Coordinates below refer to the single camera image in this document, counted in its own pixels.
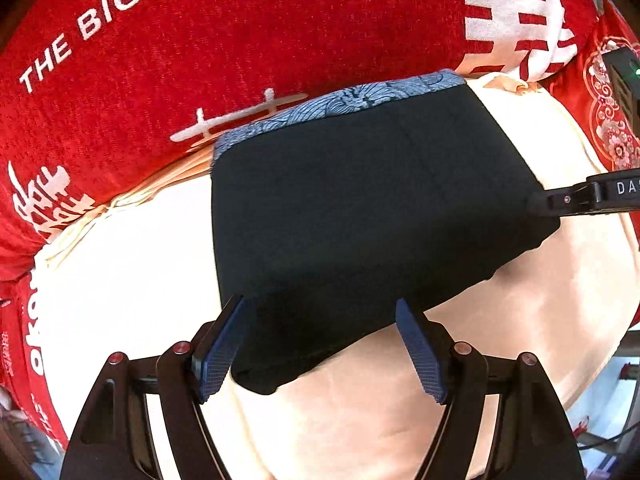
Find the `black pants with patterned waistband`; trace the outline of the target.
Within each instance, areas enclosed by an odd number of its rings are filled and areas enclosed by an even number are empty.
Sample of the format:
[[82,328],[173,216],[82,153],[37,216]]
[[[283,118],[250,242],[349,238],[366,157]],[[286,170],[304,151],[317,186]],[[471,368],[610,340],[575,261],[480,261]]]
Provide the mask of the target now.
[[210,167],[221,297],[254,302],[231,374],[259,394],[431,309],[559,229],[542,189],[449,70],[358,84],[225,133]]

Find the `small red embroidered pillow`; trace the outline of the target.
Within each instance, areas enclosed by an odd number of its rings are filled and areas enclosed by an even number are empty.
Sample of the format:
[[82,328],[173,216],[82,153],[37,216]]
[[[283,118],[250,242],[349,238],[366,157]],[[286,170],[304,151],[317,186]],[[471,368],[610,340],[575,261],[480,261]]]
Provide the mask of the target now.
[[535,198],[529,209],[546,217],[630,214],[639,227],[639,41],[612,3],[603,1],[585,47],[542,85],[576,120],[605,173]]

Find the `large red cushion white lettering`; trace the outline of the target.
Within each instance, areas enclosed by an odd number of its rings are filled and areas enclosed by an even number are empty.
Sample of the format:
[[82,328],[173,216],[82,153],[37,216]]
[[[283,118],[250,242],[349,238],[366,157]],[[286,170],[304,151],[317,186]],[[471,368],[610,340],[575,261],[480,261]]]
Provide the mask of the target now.
[[337,88],[450,68],[536,81],[592,0],[1,0],[1,382],[65,444],[36,253],[224,129]]

